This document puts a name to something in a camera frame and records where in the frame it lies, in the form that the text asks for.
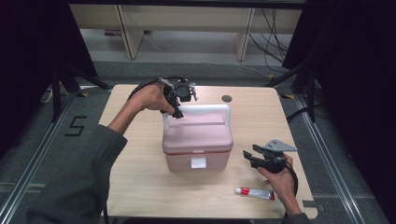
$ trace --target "pink box lid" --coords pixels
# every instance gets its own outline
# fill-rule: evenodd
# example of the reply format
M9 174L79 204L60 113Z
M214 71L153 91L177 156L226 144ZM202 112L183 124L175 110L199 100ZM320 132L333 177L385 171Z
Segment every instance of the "pink box lid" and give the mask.
M163 130L163 152L168 155L227 152L233 148L231 128L224 113L185 114L182 119L168 117Z

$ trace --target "human arm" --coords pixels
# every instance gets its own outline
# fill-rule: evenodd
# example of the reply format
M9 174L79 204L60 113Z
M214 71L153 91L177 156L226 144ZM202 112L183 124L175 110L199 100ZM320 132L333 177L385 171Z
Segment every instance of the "human arm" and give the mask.
M144 109L174 109L153 84L127 101L108 127L98 125L77 155L52 177L26 213L27 223L97 223L106 204L111 167L127 140L122 136Z
M293 165L293 158L284 154L289 166ZM257 171L267 179L263 181L264 185L271 184L279 200L283 203L288 215L284 223L310 223L307 216L301 211L297 199L294 195L294 181L288 169L283 169L278 174L272 174L265 168L258 167Z

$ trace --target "gray floor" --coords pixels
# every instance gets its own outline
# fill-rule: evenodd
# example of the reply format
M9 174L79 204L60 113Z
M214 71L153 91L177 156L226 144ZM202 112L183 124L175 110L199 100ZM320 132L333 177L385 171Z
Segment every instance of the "gray floor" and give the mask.
M104 36L101 30L82 30L81 32L99 77L109 84L135 83L141 77L180 72L195 78L194 81L198 85L260 86L269 80L269 76L281 75L265 66L268 64L273 69L281 70L280 63L271 57L266 58L251 41L248 43L246 59L238 62L232 34L149 32L140 46L137 58L129 60L121 37ZM254 37L265 46L260 35L254 35ZM283 44L288 45L291 36L280 35L279 39ZM276 48L269 48L269 50L280 57ZM237 78L242 78L243 81L237 81ZM289 94L291 83L292 79L278 85L276 89L281 94ZM44 187L53 172L67 162L67 157L60 155L73 154L73 150L66 151L63 142L68 141L68 147L73 148L85 141L92 127L98 122L109 94L105 91L93 91L88 97L77 97L73 100L60 124L60 131L50 142L46 157L38 167L36 175L32 178L29 188L9 223L23 223L23 214L30 201ZM299 109L296 100L281 99L281 103L286 116ZM79 121L85 126L84 132L80 138L67 138L64 135L72 132L68 129L68 125L75 116L87 117ZM359 170L347 157L343 142L327 117L326 111L322 108L316 109L316 118L320 134L335 161L336 168L341 171L347 190L351 192L365 223L388 223ZM41 139L50 126L50 120L51 102L43 104L36 111L26 132L21 136L20 144L12 148L0 161L1 203L6 202L13 186L18 182L34 155L35 149L39 147ZM307 128L304 116L295 118L290 123L290 130L296 146L300 149L299 154L308 183L319 210L318 217L312 222L357 223L348 215L340 192L337 191L318 146L313 140L312 133ZM255 220L255 223L280 223L280 220Z

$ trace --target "gray sleeve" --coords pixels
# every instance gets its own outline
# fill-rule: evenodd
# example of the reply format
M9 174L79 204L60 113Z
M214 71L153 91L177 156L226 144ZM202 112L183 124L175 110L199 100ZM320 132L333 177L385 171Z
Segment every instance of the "gray sleeve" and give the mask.
M283 219L283 223L284 224L305 224L305 223L309 224L311 222L309 221L309 219L305 213L301 213L298 215L285 217Z
M26 213L26 223L98 223L109 176L127 140L98 125L77 156L55 174Z

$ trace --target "toothpaste tube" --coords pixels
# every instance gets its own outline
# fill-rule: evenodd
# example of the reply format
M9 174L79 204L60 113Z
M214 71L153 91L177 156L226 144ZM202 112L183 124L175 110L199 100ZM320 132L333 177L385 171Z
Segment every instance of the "toothpaste tube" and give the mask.
M275 199L274 191L271 189L235 188L235 193L271 201Z

